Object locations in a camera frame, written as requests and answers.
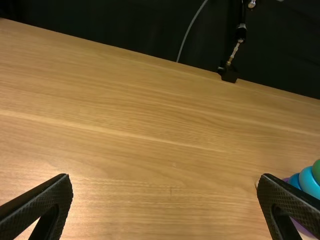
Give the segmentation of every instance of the tabletop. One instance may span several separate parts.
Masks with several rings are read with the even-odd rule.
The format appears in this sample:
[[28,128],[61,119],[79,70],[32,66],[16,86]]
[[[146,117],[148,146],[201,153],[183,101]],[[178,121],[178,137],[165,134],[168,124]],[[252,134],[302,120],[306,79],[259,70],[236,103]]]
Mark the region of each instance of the tabletop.
[[0,56],[0,204],[69,174],[62,240],[270,240],[255,181],[320,156],[316,99],[6,19]]

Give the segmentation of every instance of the cable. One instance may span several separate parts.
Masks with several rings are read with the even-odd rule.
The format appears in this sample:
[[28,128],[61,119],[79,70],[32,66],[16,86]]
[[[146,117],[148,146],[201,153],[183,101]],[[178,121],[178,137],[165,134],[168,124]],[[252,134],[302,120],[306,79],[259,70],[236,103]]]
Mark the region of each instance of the cable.
[[185,32],[184,38],[183,38],[182,43],[181,43],[181,46],[180,46],[180,50],[179,50],[178,57],[176,58],[176,62],[177,62],[177,63],[178,63],[179,60],[180,60],[181,52],[182,52],[182,49],[184,48],[184,45],[185,45],[187,36],[188,36],[188,34],[189,34],[189,31],[190,31],[192,25],[194,24],[195,20],[197,19],[199,13],[200,13],[201,10],[204,8],[204,6],[207,4],[207,2],[208,2],[208,0],[204,0],[204,1],[203,1],[203,3],[201,4],[200,8],[199,8],[198,11],[195,13],[193,19],[191,20],[190,25],[188,26],[188,29],[187,29],[186,32]]

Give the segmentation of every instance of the green ring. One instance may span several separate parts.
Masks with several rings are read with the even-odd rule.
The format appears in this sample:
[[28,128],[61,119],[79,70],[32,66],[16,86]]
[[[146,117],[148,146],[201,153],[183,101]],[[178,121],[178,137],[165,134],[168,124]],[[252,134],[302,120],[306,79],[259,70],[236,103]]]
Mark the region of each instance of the green ring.
[[312,166],[312,175],[316,182],[320,185],[320,159],[314,162]]

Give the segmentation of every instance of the black background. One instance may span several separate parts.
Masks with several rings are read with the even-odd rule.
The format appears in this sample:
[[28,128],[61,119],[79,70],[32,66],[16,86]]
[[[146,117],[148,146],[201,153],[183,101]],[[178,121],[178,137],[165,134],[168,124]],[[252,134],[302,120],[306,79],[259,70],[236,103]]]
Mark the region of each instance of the black background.
[[[230,7],[208,0],[180,62],[216,71],[230,43]],[[175,61],[203,0],[5,0],[6,18]],[[232,62],[240,78],[320,99],[320,1],[257,0],[247,41]]]

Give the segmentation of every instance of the blue ring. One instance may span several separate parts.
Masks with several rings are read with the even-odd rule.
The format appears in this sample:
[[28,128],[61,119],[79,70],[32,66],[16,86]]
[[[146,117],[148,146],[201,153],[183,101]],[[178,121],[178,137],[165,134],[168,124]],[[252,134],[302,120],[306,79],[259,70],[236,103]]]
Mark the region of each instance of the blue ring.
[[312,166],[308,166],[300,172],[299,183],[304,192],[320,200],[320,185],[312,175]]
[[299,184],[299,173],[292,175],[288,180],[288,184],[296,187],[297,189],[302,190]]

